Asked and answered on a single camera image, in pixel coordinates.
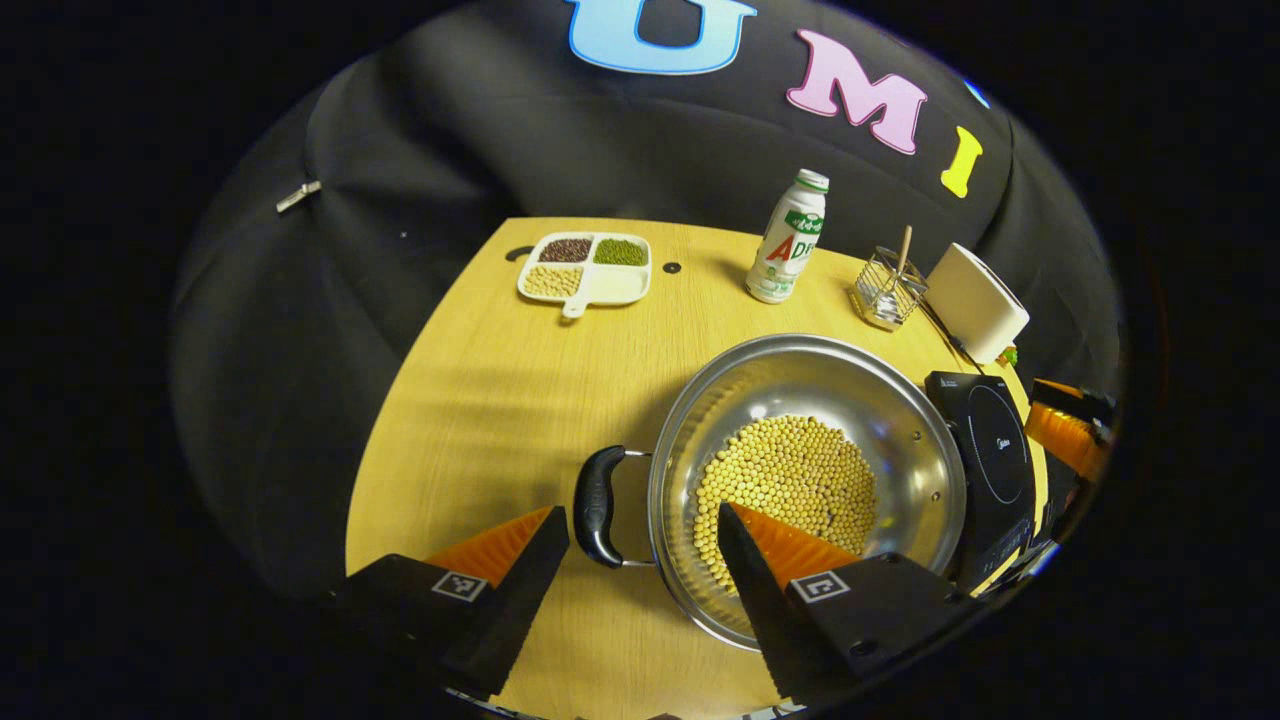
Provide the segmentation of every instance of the zipper pull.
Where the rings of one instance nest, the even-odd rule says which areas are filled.
[[[320,181],[302,183],[302,187],[294,190],[288,197],[275,204],[275,211],[284,214],[285,210],[293,208],[298,202],[302,202],[308,195],[316,192],[320,192]]]

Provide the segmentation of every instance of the white bottle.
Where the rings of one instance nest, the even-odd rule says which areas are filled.
[[[801,169],[773,208],[764,242],[746,273],[746,290],[756,300],[777,304],[791,297],[796,278],[818,245],[828,184],[824,176]]]

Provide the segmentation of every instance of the bottle cap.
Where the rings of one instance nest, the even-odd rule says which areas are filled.
[[[799,173],[796,173],[796,183],[818,192],[827,192],[827,188],[831,186],[831,181],[827,179],[827,176],[803,168]]]

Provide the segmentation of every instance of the blue letter u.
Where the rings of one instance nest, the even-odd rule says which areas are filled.
[[[742,18],[755,8],[736,0],[689,0],[703,10],[698,41],[684,47],[640,38],[644,0],[564,0],[573,3],[568,46],[579,58],[626,73],[692,76],[733,61],[742,37]]]

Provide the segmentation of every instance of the black induction cooktop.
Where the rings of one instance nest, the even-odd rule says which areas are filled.
[[[924,379],[924,392],[947,421],[965,466],[965,524],[950,570],[956,587],[969,592],[1030,541],[1030,448],[1004,379],[934,372]]]

